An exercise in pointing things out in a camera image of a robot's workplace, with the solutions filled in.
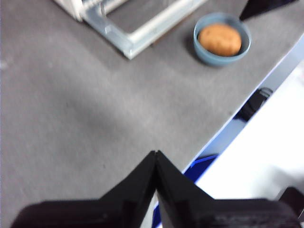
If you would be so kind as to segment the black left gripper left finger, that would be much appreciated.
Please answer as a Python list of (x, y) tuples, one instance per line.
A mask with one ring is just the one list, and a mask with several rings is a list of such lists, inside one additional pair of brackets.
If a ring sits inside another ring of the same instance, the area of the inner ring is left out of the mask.
[(150, 152), (99, 199), (44, 201), (26, 206), (13, 228), (139, 228), (155, 193), (156, 152)]

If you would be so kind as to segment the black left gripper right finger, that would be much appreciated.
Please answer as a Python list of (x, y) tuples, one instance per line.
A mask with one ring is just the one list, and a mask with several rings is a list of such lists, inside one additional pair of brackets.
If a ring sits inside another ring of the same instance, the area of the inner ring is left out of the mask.
[(292, 208), (267, 199), (214, 199), (155, 153), (161, 222), (170, 228), (299, 228)]

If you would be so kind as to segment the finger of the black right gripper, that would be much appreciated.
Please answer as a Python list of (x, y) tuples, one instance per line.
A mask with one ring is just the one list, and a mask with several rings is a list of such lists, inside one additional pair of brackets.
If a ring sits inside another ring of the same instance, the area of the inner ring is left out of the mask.
[(239, 16), (239, 20), (244, 21), (296, 2), (298, 0), (248, 0)]

